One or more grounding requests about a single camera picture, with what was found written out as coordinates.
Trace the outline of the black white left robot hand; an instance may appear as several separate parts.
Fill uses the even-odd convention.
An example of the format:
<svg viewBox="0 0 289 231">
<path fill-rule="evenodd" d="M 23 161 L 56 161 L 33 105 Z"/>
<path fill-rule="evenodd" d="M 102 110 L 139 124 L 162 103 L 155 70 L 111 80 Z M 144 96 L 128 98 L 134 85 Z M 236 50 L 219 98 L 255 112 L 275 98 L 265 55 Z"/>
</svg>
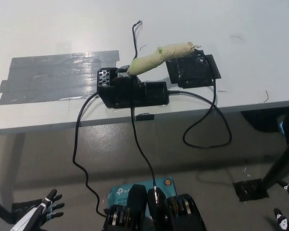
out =
<svg viewBox="0 0 289 231">
<path fill-rule="evenodd" d="M 44 225 L 46 222 L 59 218 L 64 215 L 64 212 L 56 212 L 57 209 L 61 209 L 65 206 L 64 203 L 56 204 L 62 198 L 61 194 L 57 194 L 56 189 L 52 189 L 50 193 L 42 201 L 46 207 L 43 209 L 40 225 Z"/>
</svg>

